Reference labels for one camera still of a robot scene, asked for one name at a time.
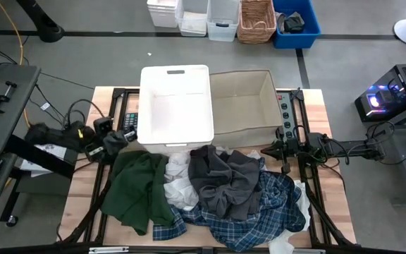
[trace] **clamp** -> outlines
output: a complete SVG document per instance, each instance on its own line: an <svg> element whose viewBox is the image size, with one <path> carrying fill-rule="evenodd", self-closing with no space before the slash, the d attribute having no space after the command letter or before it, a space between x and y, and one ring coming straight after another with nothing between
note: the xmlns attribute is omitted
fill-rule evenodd
<svg viewBox="0 0 406 254"><path fill-rule="evenodd" d="M0 105L2 102L9 102L11 98L8 97L9 92L11 91L12 88L17 88L17 84L11 82L11 81L6 81L7 90L4 95L0 95Z"/></svg>

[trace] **wooden table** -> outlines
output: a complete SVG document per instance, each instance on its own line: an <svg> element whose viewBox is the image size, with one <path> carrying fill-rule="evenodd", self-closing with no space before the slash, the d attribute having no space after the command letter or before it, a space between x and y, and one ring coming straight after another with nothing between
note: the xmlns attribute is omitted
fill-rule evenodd
<svg viewBox="0 0 406 254"><path fill-rule="evenodd" d="M109 114L109 107L111 106L111 98L114 87L96 87L92 101L103 111L104 115ZM303 90L304 101L307 109L307 117L309 121L309 127L311 132L326 133L331 136L330 125L328 123L328 117L324 104L324 98L321 90ZM137 112L138 109L138 95L130 95L128 99L127 112ZM120 106L116 110L116 118L114 119L114 126L117 126L118 115ZM99 118L98 111L94 108L90 108L89 116L87 118L87 125L93 126L93 121ZM138 144L128 146L129 150L136 150L139 148ZM258 152L261 147L246 147L238 149L241 152L248 153L251 149L256 149ZM268 170L280 171L281 162L276 161L274 158L264 155L266 158L266 165ZM291 165L291 173L289 174L295 180L300 179L300 173L296 159L289 159ZM328 164L335 164L335 160L329 160ZM80 167L86 164L86 161L80 161L76 164L76 167ZM109 168L105 169L104 178L102 181L101 189L107 179ZM72 230L78 225L81 219L84 217L90 206L90 200L92 197L92 189L94 186L95 176L97 173L97 164L85 167L79 170L73 175L73 180L70 185L68 193L67 203L65 210L63 211L62 222L59 229L60 235L65 238L70 235ZM336 226L343 232L344 236L355 242L355 235L352 227L352 221L350 219L350 212L347 205L347 199L343 189L343 182L339 176L334 172L319 167L319 178L321 182L322 195L325 202L325 208L334 221ZM95 217L94 227L92 229L92 240L97 234L99 226L100 211ZM320 241L323 242L321 225L319 217L314 213L314 220L316 224L317 236ZM309 240L309 232L303 231L295 234L290 238L290 243L296 248L310 248L311 243ZM224 245L218 243L209 232L209 229L204 226L187 225L187 233L182 236L171 239L168 241L153 241L152 238L152 222L149 224L148 234L145 236L138 236L132 227L121 226L121 223L114 217L109 216L106 226L106 234L104 237L105 245L118 245L118 246L179 246L179 247L224 247ZM267 247L267 244L262 244L258 247Z"/></svg>

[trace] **wheel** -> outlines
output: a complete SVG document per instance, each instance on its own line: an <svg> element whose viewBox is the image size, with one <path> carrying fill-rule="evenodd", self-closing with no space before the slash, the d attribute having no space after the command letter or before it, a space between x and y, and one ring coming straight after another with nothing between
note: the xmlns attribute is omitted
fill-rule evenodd
<svg viewBox="0 0 406 254"><path fill-rule="evenodd" d="M6 226L12 227L15 226L18 222L18 217L17 216L12 216L8 218L8 221L6 222Z"/></svg>

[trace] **white cloth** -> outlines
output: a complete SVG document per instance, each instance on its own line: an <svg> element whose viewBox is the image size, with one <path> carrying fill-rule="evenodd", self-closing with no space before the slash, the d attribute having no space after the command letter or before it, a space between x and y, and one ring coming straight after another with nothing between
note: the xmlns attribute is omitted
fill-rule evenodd
<svg viewBox="0 0 406 254"><path fill-rule="evenodd" d="M294 181L294 183L295 187L299 188L302 191L302 194L299 200L297 201L297 206L299 207L299 210L302 212L304 218L307 221L302 229L302 231L306 231L308 230L310 219L308 212L309 200L305 192L305 184L300 181ZM270 254L291 254L294 251L294 246L288 242L288 239L294 234L296 233L285 230L283 231L283 233L281 233L280 236L270 241L269 242Z"/></svg>
<svg viewBox="0 0 406 254"><path fill-rule="evenodd" d="M178 209L190 211L198 203L198 194L192 187L187 169L190 155L186 152L174 153L168 158L166 165L166 192L167 203L175 205Z"/></svg>

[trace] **wicker basket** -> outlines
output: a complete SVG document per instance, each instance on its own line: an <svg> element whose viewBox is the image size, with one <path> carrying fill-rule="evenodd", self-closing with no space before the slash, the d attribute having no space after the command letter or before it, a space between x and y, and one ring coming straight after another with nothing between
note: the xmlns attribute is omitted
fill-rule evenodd
<svg viewBox="0 0 406 254"><path fill-rule="evenodd" d="M267 42L276 31L272 0L241 0L238 39L246 44Z"/></svg>

